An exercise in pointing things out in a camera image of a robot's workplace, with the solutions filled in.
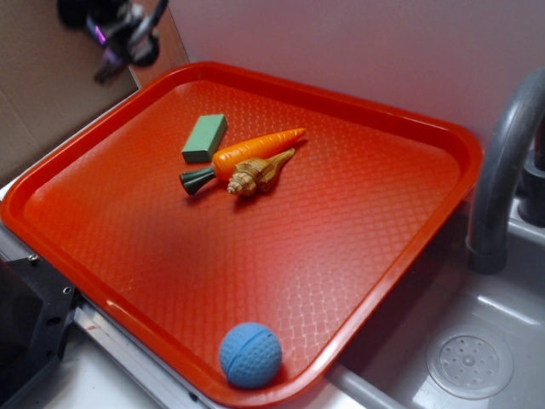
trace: gray sink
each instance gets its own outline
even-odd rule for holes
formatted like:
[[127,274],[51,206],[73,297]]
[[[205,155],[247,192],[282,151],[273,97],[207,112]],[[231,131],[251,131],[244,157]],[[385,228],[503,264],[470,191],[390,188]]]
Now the gray sink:
[[545,407],[545,230],[512,219],[507,267],[480,275],[467,225],[459,210],[338,360],[377,406]]

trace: toy seashell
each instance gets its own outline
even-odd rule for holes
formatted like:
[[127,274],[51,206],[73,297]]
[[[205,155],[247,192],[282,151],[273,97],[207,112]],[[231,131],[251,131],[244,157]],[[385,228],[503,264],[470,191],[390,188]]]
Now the toy seashell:
[[292,147],[269,159],[252,158],[235,166],[227,191],[238,196],[251,196],[257,190],[266,192],[278,179],[282,166],[295,154]]

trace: sink drain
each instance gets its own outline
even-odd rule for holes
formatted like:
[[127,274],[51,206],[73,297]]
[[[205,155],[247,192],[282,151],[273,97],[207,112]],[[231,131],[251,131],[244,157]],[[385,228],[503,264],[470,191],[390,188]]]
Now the sink drain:
[[473,326],[450,328],[427,349],[427,368],[448,393],[484,399],[500,392],[513,374],[508,346],[491,332]]

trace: green sponge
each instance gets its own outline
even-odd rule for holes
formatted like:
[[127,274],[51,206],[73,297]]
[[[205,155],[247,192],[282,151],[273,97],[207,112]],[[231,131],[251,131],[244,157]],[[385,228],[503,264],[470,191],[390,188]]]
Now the green sponge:
[[225,115],[203,115],[195,124],[193,131],[181,151],[186,162],[196,164],[210,162],[225,133]]

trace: blue ball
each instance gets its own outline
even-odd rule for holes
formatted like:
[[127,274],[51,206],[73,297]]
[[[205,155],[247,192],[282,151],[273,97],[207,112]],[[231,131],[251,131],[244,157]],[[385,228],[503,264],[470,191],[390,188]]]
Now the blue ball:
[[235,326],[223,338],[220,363],[229,383],[257,389],[267,385],[278,373],[282,348],[266,326],[247,322]]

